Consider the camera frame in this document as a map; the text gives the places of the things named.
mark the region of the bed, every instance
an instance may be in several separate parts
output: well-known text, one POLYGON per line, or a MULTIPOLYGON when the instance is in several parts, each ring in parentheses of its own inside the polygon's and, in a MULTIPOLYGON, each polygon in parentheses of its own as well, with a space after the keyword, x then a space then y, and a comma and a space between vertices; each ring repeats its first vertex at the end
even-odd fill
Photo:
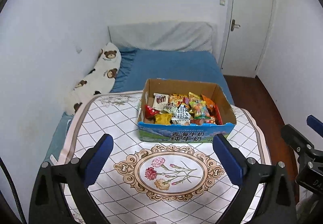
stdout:
MULTIPOLYGON (((62 117, 58 128, 64 137, 53 138, 54 148, 49 148, 46 158, 54 155, 54 164, 68 163, 73 157, 81 157, 104 133, 112 135, 113 152, 96 183, 88 188, 111 223, 215 223, 238 190, 209 143, 139 140, 138 103, 148 78, 219 84, 237 118, 237 125, 228 136, 230 144, 246 157, 271 164, 263 133, 248 111, 234 106, 217 66, 213 56, 215 32, 214 25, 203 22, 109 27, 110 39, 122 56, 114 87, 109 94, 83 103, 72 121, 62 117), (153 159, 146 161, 146 153, 153 159), (171 181, 177 178, 172 175, 174 170, 188 172, 189 177, 171 181)), ((260 184, 243 223, 253 216, 262 191, 260 184)), ((74 219, 83 223, 68 185, 64 194, 74 219)))

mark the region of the blue gripper pad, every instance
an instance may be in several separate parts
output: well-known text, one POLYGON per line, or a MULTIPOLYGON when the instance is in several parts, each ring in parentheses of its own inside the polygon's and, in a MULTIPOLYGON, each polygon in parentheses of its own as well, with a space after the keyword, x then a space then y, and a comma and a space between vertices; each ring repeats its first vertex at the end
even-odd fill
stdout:
POLYGON ((227 172, 231 183, 241 187, 243 183, 243 176, 245 175, 247 169, 243 168, 243 166, 235 159, 235 156, 238 155, 238 159, 245 160, 242 153, 237 148, 233 148, 222 134, 216 135, 213 138, 213 150, 227 172))
POLYGON ((307 125, 312 128, 316 133, 323 137, 323 123, 313 115, 309 115, 306 119, 307 125))
POLYGON ((113 150, 113 138, 111 135, 104 134, 97 144, 93 147, 97 149, 84 171, 84 186, 88 188, 93 185, 98 178, 104 164, 113 150))

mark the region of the door handle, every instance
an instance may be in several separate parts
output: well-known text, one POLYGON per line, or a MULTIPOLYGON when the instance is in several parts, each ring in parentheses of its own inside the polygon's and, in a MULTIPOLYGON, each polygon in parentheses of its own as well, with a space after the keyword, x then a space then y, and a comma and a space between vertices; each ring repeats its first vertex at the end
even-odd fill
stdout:
POLYGON ((235 24, 235 20, 233 19, 232 20, 232 24, 231 24, 231 31, 233 31, 235 28, 238 28, 239 29, 240 28, 240 25, 236 25, 235 24))

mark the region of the white pillow with bear print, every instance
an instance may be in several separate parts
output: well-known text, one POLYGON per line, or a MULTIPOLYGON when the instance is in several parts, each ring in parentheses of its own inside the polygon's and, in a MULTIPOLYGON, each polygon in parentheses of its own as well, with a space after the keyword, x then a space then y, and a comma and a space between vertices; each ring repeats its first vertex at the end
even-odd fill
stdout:
POLYGON ((96 94, 107 94, 114 86, 120 68, 121 54, 112 43, 101 49, 97 63, 66 98, 66 112, 74 114, 82 103, 87 103, 96 94))

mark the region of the floral oval pattern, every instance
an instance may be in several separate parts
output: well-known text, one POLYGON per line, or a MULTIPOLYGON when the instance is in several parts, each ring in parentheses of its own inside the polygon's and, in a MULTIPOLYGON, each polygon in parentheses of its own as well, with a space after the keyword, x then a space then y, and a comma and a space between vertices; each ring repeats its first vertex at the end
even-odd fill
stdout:
POLYGON ((125 183, 151 200, 188 201, 224 174, 214 159, 193 148, 155 145, 114 165, 125 183))

